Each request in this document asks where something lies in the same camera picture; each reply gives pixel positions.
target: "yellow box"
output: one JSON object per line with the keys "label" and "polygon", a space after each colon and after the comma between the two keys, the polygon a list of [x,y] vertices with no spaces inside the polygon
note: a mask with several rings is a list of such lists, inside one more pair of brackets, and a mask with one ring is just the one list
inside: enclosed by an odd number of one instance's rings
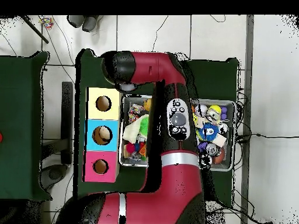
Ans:
{"label": "yellow box", "polygon": [[[116,89],[105,89],[101,87],[89,87],[86,90],[88,96],[88,118],[94,120],[119,120],[121,93]],[[108,111],[100,111],[96,107],[96,101],[100,96],[106,96],[111,102]]]}

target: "green table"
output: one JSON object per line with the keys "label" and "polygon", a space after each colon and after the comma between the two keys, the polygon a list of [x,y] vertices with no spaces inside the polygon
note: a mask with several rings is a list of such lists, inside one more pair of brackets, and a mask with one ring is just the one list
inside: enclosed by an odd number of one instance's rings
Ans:
{"label": "green table", "polygon": [[50,200],[40,186],[41,72],[47,52],[0,56],[0,199]]}
{"label": "green table", "polygon": [[[115,183],[93,183],[82,181],[82,164],[84,150],[84,123],[85,123],[85,99],[86,88],[113,88],[113,85],[107,82],[100,69],[102,59],[94,57],[91,50],[87,49],[77,56],[80,60],[80,66],[77,67],[76,94],[79,91],[79,104],[76,104],[76,112],[79,111],[79,126],[75,129],[75,136],[79,137],[78,150],[78,195],[96,193],[99,191],[137,191],[143,185],[145,179],[145,169],[141,167],[120,166],[120,173]],[[186,61],[196,84],[199,98],[232,100],[237,97],[237,70],[239,62],[236,58],[229,59],[226,62],[192,60]],[[191,98],[195,98],[195,92],[192,84],[187,82]],[[152,95],[153,85],[146,84],[134,91],[138,95]],[[215,191],[220,201],[231,205],[232,189],[232,170],[229,172],[213,172]]]}

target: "green toy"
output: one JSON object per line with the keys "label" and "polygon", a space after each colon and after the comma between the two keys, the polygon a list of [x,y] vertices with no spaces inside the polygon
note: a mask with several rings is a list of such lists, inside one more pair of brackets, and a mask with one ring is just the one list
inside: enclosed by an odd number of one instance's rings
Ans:
{"label": "green toy", "polygon": [[143,120],[141,120],[139,133],[142,136],[147,138],[147,131],[148,131],[148,116],[145,117]]}

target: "pink box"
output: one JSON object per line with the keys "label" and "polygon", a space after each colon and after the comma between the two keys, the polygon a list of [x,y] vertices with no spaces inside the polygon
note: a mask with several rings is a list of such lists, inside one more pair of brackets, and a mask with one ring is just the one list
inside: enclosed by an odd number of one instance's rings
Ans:
{"label": "pink box", "polygon": [[[93,164],[99,160],[108,163],[108,170],[104,174],[98,174],[93,169]],[[119,163],[116,151],[87,151],[85,162],[85,182],[107,182],[114,183],[119,173]]]}

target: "blue box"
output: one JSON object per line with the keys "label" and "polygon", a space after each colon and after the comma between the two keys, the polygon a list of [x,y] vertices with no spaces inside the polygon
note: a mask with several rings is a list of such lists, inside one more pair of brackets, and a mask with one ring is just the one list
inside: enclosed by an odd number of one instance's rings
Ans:
{"label": "blue box", "polygon": [[[112,139],[107,145],[98,145],[92,138],[93,131],[98,126],[106,126],[112,132]],[[117,136],[119,135],[119,122],[116,120],[87,120],[87,134],[85,135],[87,135],[87,151],[117,151]]]}

